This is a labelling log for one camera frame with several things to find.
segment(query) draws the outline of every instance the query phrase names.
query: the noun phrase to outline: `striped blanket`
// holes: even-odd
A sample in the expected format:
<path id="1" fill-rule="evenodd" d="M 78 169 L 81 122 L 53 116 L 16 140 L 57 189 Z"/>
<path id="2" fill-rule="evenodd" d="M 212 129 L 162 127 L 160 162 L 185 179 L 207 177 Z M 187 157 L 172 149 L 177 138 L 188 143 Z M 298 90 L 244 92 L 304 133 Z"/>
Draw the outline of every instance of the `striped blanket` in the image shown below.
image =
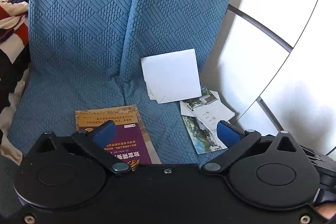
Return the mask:
<path id="1" fill-rule="evenodd" d="M 7 135 L 28 80 L 28 2 L 0 0 L 0 155 L 17 164 L 22 153 Z"/>

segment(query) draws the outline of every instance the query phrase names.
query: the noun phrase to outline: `red stripe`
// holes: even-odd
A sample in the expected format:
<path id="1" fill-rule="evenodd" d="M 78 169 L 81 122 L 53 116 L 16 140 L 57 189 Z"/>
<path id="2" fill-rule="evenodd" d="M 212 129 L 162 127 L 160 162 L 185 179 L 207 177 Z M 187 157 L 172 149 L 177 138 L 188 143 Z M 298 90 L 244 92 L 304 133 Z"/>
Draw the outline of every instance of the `red stripe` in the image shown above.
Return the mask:
<path id="1" fill-rule="evenodd" d="M 5 9 L 3 9 L 1 6 L 0 6 L 0 20 L 1 19 L 5 19 L 7 17 L 11 17 L 6 11 Z"/>
<path id="2" fill-rule="evenodd" d="M 28 27 L 25 23 L 18 27 L 14 33 L 21 38 L 23 45 L 28 44 Z"/>

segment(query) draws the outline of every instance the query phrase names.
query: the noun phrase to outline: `quilted fabric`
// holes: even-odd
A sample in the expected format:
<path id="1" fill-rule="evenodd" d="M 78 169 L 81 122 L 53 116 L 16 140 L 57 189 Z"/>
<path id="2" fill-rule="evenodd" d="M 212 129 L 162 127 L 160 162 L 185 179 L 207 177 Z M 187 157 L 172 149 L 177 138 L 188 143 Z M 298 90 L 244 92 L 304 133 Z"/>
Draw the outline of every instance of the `quilted fabric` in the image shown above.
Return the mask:
<path id="1" fill-rule="evenodd" d="M 75 130 L 74 111 L 137 104 L 162 163 L 204 163 L 176 102 L 150 101 L 140 58 L 195 48 L 201 70 L 228 0 L 30 0 L 35 71 L 10 140 L 27 153 L 45 130 Z"/>

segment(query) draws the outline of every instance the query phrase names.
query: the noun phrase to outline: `metal screw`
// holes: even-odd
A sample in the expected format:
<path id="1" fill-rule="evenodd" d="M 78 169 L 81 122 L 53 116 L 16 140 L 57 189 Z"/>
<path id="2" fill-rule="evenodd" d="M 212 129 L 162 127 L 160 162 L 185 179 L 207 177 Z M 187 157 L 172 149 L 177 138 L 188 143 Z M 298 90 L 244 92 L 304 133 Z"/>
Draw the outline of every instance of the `metal screw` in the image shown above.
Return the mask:
<path id="1" fill-rule="evenodd" d="M 33 216 L 25 216 L 24 220 L 27 224 L 34 224 L 35 223 L 35 218 Z"/>
<path id="2" fill-rule="evenodd" d="M 126 171 L 129 168 L 129 165 L 124 162 L 118 162 L 112 165 L 112 168 L 116 172 Z"/>
<path id="3" fill-rule="evenodd" d="M 172 172 L 173 171 L 170 168 L 163 170 L 163 173 L 165 174 L 171 174 Z"/>
<path id="4" fill-rule="evenodd" d="M 218 171 L 221 168 L 220 164 L 217 164 L 215 162 L 210 162 L 208 164 L 205 164 L 204 169 L 206 171 Z"/>
<path id="5" fill-rule="evenodd" d="M 310 216 L 303 216 L 300 219 L 301 224 L 308 224 L 310 222 Z"/>

